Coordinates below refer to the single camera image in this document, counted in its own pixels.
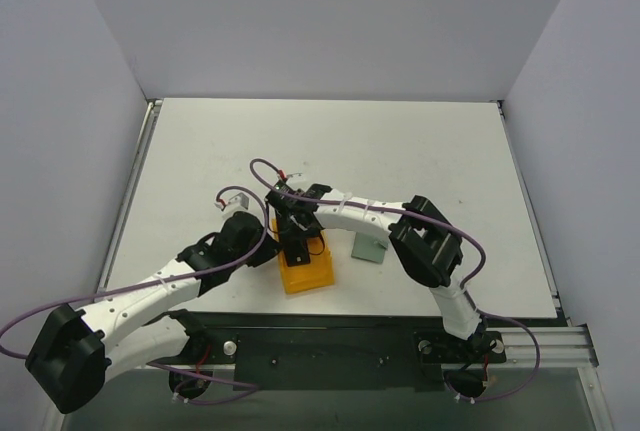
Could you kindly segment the yellow plastic bin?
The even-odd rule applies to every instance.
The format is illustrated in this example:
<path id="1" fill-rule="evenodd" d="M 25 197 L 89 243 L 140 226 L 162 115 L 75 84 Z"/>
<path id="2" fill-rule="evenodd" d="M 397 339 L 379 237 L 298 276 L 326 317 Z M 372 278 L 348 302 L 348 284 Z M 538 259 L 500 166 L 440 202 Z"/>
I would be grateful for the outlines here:
<path id="1" fill-rule="evenodd" d="M 282 237 L 278 234 L 276 218 L 272 218 L 270 224 L 274 238 L 281 245 L 278 267 L 286 294 L 302 293 L 335 283 L 332 255 L 323 231 L 319 237 L 308 239 L 311 263 L 304 266 L 288 267 L 282 251 Z"/>

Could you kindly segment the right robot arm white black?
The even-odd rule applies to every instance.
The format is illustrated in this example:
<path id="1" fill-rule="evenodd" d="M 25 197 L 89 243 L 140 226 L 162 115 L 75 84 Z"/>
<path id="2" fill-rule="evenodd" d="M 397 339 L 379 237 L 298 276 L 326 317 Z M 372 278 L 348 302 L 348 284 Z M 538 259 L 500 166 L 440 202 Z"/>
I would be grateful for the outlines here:
<path id="1" fill-rule="evenodd" d="M 430 289 L 453 357 L 468 360 L 495 348 L 486 320 L 467 291 L 467 280 L 454 275 L 462 264 L 466 236 L 427 198 L 416 195 L 408 202 L 382 202 L 327 185 L 296 190 L 279 181 L 266 202 L 295 236 L 345 230 L 391 245 L 405 273 Z"/>

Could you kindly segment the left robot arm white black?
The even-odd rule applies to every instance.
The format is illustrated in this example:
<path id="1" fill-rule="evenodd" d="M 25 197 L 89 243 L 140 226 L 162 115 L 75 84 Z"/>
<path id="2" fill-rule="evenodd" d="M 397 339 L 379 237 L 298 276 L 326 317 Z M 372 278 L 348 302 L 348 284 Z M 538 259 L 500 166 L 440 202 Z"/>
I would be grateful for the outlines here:
<path id="1" fill-rule="evenodd" d="M 186 247 L 132 290 L 47 317 L 26 369 L 56 408 L 72 413 L 113 377 L 157 359 L 200 359 L 208 336 L 181 304 L 226 283 L 242 266 L 258 267 L 281 250 L 254 215 L 237 211 L 218 232 Z"/>

